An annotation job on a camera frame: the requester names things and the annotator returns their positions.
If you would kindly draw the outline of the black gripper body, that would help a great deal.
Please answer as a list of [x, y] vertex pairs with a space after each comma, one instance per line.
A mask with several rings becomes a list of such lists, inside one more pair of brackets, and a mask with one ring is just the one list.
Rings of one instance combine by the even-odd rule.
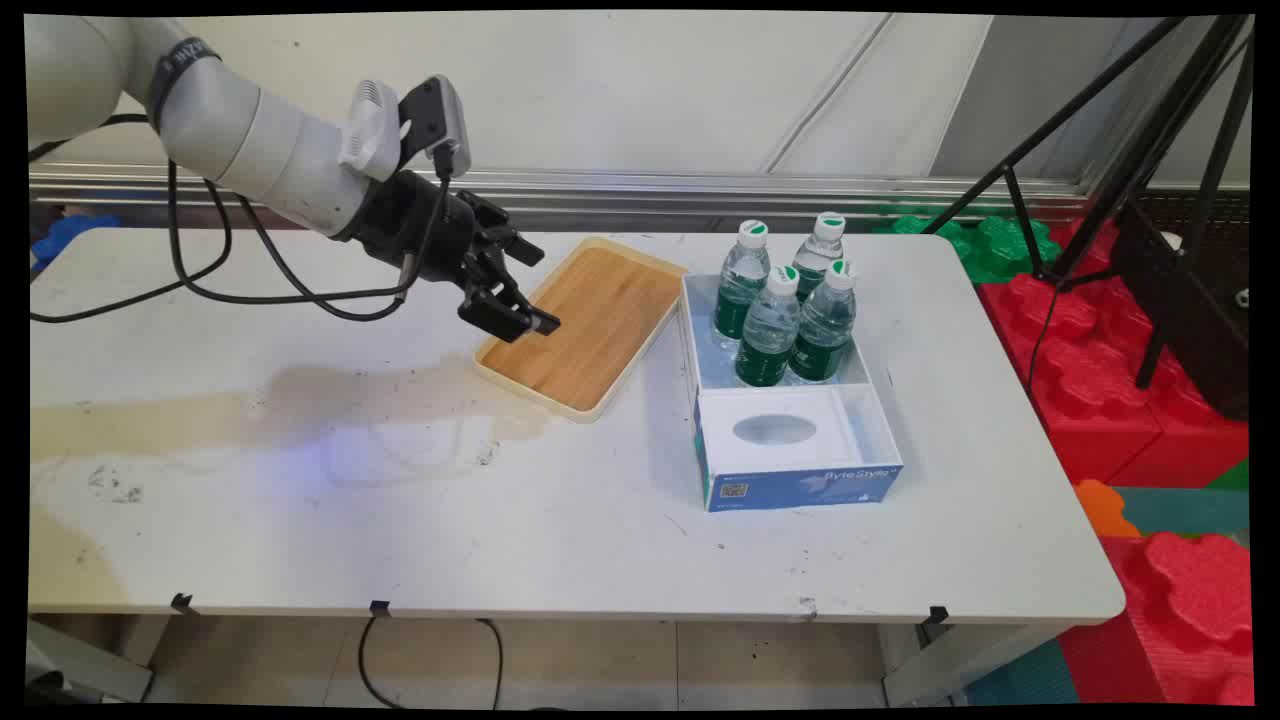
[[451, 282], [466, 288], [486, 281], [495, 287], [492, 272], [498, 261], [483, 260], [475, 242], [500, 227], [500, 208], [467, 191], [443, 192], [412, 170], [399, 170], [385, 183], [372, 183], [355, 219], [335, 236], [356, 240], [364, 251], [393, 266], [407, 252], [421, 260], [419, 277], [428, 282]]

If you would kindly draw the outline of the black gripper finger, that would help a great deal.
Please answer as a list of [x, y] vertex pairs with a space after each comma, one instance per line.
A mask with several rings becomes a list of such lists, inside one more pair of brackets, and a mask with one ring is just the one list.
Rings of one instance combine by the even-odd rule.
[[468, 193], [468, 206], [477, 224], [476, 243], [500, 250], [525, 266], [535, 266], [544, 259], [545, 252], [515, 228], [507, 210], [476, 193]]
[[506, 270], [500, 250], [476, 250], [463, 255], [463, 301], [461, 320], [506, 342], [515, 343], [529, 333], [554, 334], [561, 319], [530, 304], [515, 278]]

